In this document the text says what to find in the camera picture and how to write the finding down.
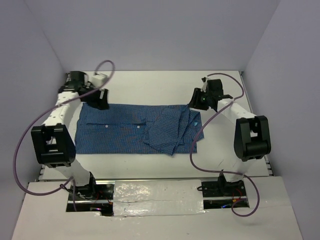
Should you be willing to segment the blue checkered long sleeve shirt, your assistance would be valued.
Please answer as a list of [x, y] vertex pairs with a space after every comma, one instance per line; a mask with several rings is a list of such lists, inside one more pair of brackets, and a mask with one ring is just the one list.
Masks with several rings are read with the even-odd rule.
[[187, 105], [82, 105], [75, 133], [77, 154], [187, 154], [202, 127]]

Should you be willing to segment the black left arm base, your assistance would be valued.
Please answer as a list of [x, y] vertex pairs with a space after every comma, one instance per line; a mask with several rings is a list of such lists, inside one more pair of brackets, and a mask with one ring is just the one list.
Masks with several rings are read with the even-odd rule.
[[73, 187], [66, 188], [68, 200], [66, 212], [97, 212], [102, 216], [114, 215], [113, 199], [115, 185], [112, 183], [98, 183], [92, 196], [82, 196], [80, 193], [73, 195]]

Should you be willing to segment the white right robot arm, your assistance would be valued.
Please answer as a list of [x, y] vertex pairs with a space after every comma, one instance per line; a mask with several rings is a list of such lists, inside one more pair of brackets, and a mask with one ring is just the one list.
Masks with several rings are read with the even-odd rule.
[[241, 107], [241, 98], [224, 94], [220, 79], [202, 78], [202, 88], [195, 88], [188, 107], [197, 110], [212, 109], [222, 114], [234, 125], [233, 149], [238, 160], [231, 170], [219, 170], [224, 179], [217, 183], [221, 195], [228, 196], [235, 189], [235, 182], [243, 179], [251, 165], [271, 152], [269, 122], [264, 115], [255, 115]]

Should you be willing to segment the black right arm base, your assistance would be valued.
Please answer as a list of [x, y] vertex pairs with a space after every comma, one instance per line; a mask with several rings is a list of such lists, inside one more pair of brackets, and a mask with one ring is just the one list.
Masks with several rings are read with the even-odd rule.
[[247, 193], [243, 180], [228, 182], [220, 173], [216, 180], [202, 181], [197, 190], [202, 193], [203, 207], [209, 209], [248, 208]]

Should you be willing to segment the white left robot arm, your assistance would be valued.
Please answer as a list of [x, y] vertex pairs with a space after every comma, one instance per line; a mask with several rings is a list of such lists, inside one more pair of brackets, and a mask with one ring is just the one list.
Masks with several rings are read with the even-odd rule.
[[98, 88], [108, 77], [95, 73], [88, 77], [85, 72], [71, 71], [64, 85], [58, 89], [57, 108], [40, 126], [31, 129], [31, 138], [39, 164], [60, 172], [66, 178], [73, 178], [72, 190], [83, 198], [93, 199], [98, 186], [93, 174], [84, 169], [76, 159], [76, 147], [69, 133], [73, 115], [81, 103], [87, 103], [96, 110], [107, 110], [108, 90]]

